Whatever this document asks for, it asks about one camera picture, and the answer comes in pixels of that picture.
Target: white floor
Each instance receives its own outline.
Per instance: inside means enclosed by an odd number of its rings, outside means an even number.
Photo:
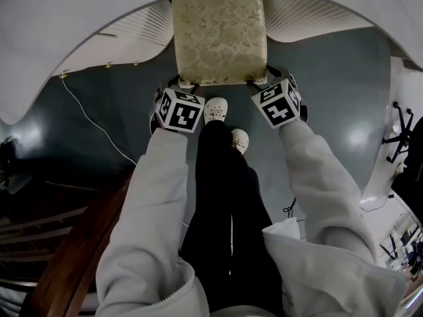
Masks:
[[[398,58],[391,59],[391,105],[393,101],[397,101],[403,109],[405,122],[409,118],[406,109],[412,109],[414,119],[411,128],[413,128],[423,116],[423,73],[405,69],[402,60]],[[397,136],[399,127],[398,110],[389,106],[385,118],[385,138]],[[385,247],[391,245],[389,233],[394,227],[397,228],[415,219],[411,217],[410,209],[399,197],[387,199],[389,194],[393,194],[391,184],[397,166],[406,158],[405,153],[399,155],[393,164],[386,161],[386,156],[392,156],[396,148],[397,143],[381,145],[375,168],[360,203],[362,216],[368,223],[376,243],[382,243]],[[388,256],[381,248],[378,248],[378,252],[379,263],[382,265]]]

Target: person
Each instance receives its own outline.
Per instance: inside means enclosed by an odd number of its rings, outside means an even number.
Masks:
[[[248,135],[208,101],[196,161],[196,212],[182,243],[187,138],[156,129],[98,265],[96,316],[394,316],[406,289],[375,265],[361,193],[326,141],[295,120],[279,129],[306,240],[272,225],[243,157]],[[233,225],[233,250],[231,250]]]

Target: white sleeve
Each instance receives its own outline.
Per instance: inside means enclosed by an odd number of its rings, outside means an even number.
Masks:
[[[117,316],[174,291],[186,205],[187,138],[157,129],[135,168],[110,244],[96,273],[100,308]]]
[[[302,121],[280,128],[289,183],[305,214],[308,242],[355,252],[374,263],[375,246],[359,208],[361,192],[327,142]]]

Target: black pants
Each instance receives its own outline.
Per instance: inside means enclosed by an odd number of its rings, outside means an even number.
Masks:
[[[209,122],[200,134],[196,194],[180,255],[201,281],[210,312],[252,305],[283,316],[282,280],[262,235],[272,222],[257,174],[232,147],[232,133],[221,121]]]

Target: floral patterned fabric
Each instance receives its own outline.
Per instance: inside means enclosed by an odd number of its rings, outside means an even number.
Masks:
[[[262,0],[172,0],[180,85],[266,82]]]

